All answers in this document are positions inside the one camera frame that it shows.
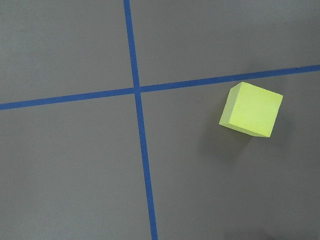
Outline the yellow foam block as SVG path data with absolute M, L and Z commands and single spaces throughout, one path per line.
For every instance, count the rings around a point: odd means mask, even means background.
M 232 87 L 219 125 L 253 136 L 269 138 L 283 100 L 283 95 L 240 82 Z

